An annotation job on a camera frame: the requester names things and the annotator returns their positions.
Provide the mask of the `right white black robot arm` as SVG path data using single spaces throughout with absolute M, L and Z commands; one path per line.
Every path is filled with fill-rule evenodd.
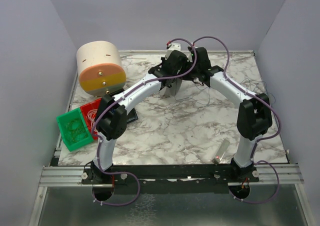
M 236 127 L 240 140 L 231 163 L 238 168 L 247 168 L 253 164 L 255 143 L 273 124 L 271 110 L 260 101 L 269 104 L 269 97 L 265 93 L 255 94 L 234 80 L 226 79 L 221 67 L 211 66 L 208 52 L 204 47 L 197 47 L 195 51 L 196 64 L 185 79 L 199 79 L 201 83 L 225 96 L 238 109 Z

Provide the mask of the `grey plastic cable spool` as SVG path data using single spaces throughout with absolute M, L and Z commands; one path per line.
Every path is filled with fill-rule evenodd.
M 178 91 L 180 90 L 181 88 L 181 85 L 182 85 L 182 80 L 180 78 L 177 78 L 172 84 L 170 87 L 164 87 L 160 92 L 159 94 L 161 96 L 164 96 L 166 98 L 169 98 L 169 97 L 174 97 Z

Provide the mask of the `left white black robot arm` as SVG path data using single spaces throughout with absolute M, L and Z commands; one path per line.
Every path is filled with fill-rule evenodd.
M 92 172 L 102 175 L 121 175 L 111 172 L 113 153 L 117 139 L 127 128 L 127 115 L 149 96 L 164 88 L 172 88 L 178 80 L 184 79 L 196 67 L 198 53 L 192 46 L 190 57 L 179 50 L 168 51 L 161 63 L 152 67 L 136 84 L 115 96 L 105 95 L 99 104 L 92 133 L 97 130 L 98 146 L 90 164 Z

